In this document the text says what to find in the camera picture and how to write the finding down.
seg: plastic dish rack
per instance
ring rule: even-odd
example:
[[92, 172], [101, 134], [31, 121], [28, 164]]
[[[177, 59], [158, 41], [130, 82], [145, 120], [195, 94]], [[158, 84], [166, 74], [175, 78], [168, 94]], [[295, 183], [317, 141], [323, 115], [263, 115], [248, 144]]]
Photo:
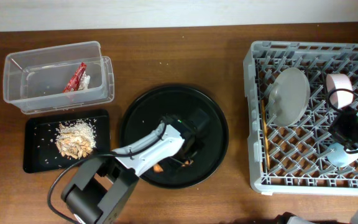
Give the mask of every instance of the plastic dish rack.
[[[328, 133], [337, 113], [328, 108], [325, 78], [330, 73], [350, 77], [358, 92], [358, 44], [256, 41], [243, 62], [249, 109], [250, 184], [266, 195], [358, 195], [358, 160], [339, 168], [329, 163], [326, 150], [334, 141]], [[266, 166], [260, 101], [269, 107], [275, 78], [287, 68], [304, 71], [310, 100], [299, 122], [280, 128], [274, 114], [266, 114], [270, 170]], [[351, 107], [357, 107], [355, 100]]]

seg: wooden chopstick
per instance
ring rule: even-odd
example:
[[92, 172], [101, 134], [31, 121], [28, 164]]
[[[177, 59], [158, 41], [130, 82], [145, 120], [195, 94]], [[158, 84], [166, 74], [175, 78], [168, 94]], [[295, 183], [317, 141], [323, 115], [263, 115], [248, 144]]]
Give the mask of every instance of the wooden chopstick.
[[270, 170], [270, 157], [269, 157], [269, 142], [267, 141], [265, 102], [262, 100], [260, 103], [262, 104], [262, 123], [264, 126], [266, 167], [267, 167], [267, 171], [269, 171]]

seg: red packet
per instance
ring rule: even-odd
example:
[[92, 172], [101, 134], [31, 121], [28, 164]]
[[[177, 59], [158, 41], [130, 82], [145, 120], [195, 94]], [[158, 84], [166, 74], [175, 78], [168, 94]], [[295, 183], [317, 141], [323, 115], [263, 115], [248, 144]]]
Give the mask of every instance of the red packet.
[[74, 73], [73, 77], [67, 83], [66, 88], [63, 90], [64, 93], [78, 90], [78, 87], [80, 87], [80, 80], [85, 72], [85, 69], [86, 69], [86, 65], [83, 62], [81, 62], [80, 67]]

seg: white wall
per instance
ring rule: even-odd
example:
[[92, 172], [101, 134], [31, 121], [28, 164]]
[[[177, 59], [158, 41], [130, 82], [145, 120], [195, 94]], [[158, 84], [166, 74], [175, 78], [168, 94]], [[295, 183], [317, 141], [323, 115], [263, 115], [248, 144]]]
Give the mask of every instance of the white wall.
[[0, 0], [0, 31], [358, 21], [358, 0]]

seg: black tray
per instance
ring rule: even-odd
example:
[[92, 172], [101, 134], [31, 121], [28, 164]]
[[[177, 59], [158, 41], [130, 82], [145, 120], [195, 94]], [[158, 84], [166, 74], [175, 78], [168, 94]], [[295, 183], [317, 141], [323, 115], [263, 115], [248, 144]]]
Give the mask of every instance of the black tray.
[[78, 119], [84, 120], [86, 118], [89, 118], [86, 122], [94, 125], [94, 130], [96, 131], [96, 147], [93, 149], [93, 154], [109, 152], [110, 125], [109, 113], [106, 110], [32, 118], [25, 124], [23, 170], [26, 173], [55, 170], [68, 167], [78, 161], [78, 159], [67, 159], [67, 156], [62, 157], [60, 155], [55, 144], [57, 137], [55, 134], [58, 134], [56, 128], [59, 127], [59, 123], [74, 122]]
[[161, 86], [140, 96], [131, 104], [121, 123], [119, 142], [126, 146], [148, 135], [158, 126], [161, 116], [175, 114], [181, 119], [201, 108], [210, 117], [208, 134], [202, 138], [204, 147], [194, 163], [172, 175], [155, 173], [152, 169], [141, 177], [147, 182], [168, 189], [180, 189], [200, 183], [219, 167], [229, 143], [226, 119], [218, 104], [199, 90], [185, 85]]

